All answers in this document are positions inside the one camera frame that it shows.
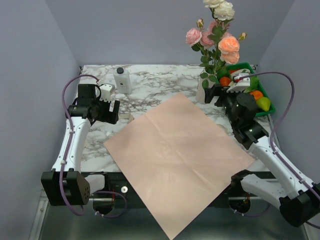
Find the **white marble surface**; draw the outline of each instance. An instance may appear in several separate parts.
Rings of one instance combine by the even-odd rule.
[[[136,119],[163,101],[182,92],[209,118],[220,125],[228,135],[233,135],[222,107],[214,106],[215,99],[210,104],[196,103],[197,81],[202,67],[194,65],[85,65],[82,73],[98,77],[99,84],[115,85],[113,71],[118,67],[128,69],[133,88],[130,95],[118,93],[117,90],[113,94],[113,100],[120,101],[120,115],[130,113]],[[80,83],[95,83],[95,81],[88,77],[82,77]],[[258,122],[270,132],[267,117],[258,118]],[[120,119],[115,125],[96,122],[91,127],[83,150],[82,172],[120,172],[105,148],[104,142],[127,124],[128,119]],[[257,161],[256,165],[260,166],[257,170],[262,170],[263,165],[260,161]]]

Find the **orange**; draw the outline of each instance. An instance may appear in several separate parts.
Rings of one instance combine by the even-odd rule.
[[[262,98],[264,95],[262,92],[260,92],[259,90],[254,90],[252,92],[250,92],[251,95],[254,96],[254,100],[258,100],[259,98]]]
[[[229,73],[232,74],[232,73],[234,73],[234,72],[236,72],[236,71],[238,71],[238,70],[239,70],[239,68],[237,68],[237,69],[235,69],[235,70],[229,70]]]
[[[229,86],[229,83],[231,83],[230,78],[223,76],[222,78],[220,78],[220,84],[221,86]]]

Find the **gray wall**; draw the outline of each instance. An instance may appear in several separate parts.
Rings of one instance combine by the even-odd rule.
[[[1,1],[0,29],[0,239],[26,240],[79,67],[44,0]]]
[[[295,0],[259,64],[259,72],[282,71],[295,84],[295,99],[277,134],[283,152],[315,182],[320,182],[319,56],[320,1]],[[291,94],[288,81],[277,75],[261,77],[277,108],[284,112]]]
[[[212,20],[202,0],[46,0],[81,64],[197,64],[185,43],[196,20]],[[240,61],[257,64],[294,0],[231,0],[230,32],[248,32]]]

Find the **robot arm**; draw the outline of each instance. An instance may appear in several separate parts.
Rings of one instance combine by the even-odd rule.
[[[115,87],[111,84],[98,86],[96,84],[79,84],[78,97],[68,107],[68,113],[73,123],[73,135],[69,151],[65,160],[63,155],[66,151],[70,137],[70,121],[66,120],[65,135],[60,153],[50,172],[43,172],[41,183],[52,206],[63,206],[65,201],[61,195],[59,175],[62,163],[63,190],[70,205],[86,205],[90,194],[105,187],[105,176],[102,174],[89,175],[86,178],[81,175],[81,158],[86,136],[91,125],[95,121],[116,124],[120,102],[115,101],[113,111],[110,111],[111,94]]]
[[[274,205],[291,225],[302,225],[320,212],[320,201],[312,193],[313,190],[320,194],[320,184],[315,184],[299,171],[277,147],[276,152],[273,151],[268,132],[254,120],[258,110],[254,97],[249,93],[230,92],[228,89],[230,87],[220,84],[206,88],[206,103],[210,103],[214,96],[219,96],[215,105],[224,108],[236,140],[257,156],[280,183],[267,182],[244,170],[232,177],[231,185],[239,186],[243,191]]]

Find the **square cloth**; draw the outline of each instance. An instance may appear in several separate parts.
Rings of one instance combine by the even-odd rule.
[[[170,240],[254,160],[183,93],[104,145]]]

